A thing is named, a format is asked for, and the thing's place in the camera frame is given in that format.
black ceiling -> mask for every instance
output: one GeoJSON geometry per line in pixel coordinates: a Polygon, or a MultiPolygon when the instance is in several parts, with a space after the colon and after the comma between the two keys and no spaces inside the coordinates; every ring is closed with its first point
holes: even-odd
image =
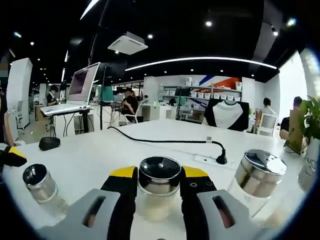
{"type": "MultiPolygon", "coordinates": [[[[64,79],[71,81],[73,72],[88,65],[95,33],[98,37],[92,61],[126,60],[128,67],[208,56],[254,60],[280,67],[296,49],[304,47],[300,26],[286,27],[288,18],[295,14],[292,8],[283,12],[269,1],[108,0],[105,8],[106,2],[100,0],[82,20],[80,17],[89,0],[28,1],[13,6],[16,17],[8,31],[8,46],[16,59],[31,59],[32,82],[60,83],[63,68],[66,68],[64,79]],[[212,21],[212,26],[207,27],[206,21],[212,21]],[[270,24],[279,31],[278,37],[273,36],[270,24]],[[19,32],[22,38],[14,37],[13,31],[19,32]],[[108,50],[108,46],[127,31],[145,39],[148,48],[133,55],[108,50]],[[153,34],[153,39],[148,39],[148,34],[153,34]],[[65,63],[67,50],[69,59],[65,63]]],[[[256,80],[266,82],[277,72],[243,62],[192,60],[127,71],[121,81],[117,81],[142,80],[145,74],[249,78],[254,74],[256,80]]]]}

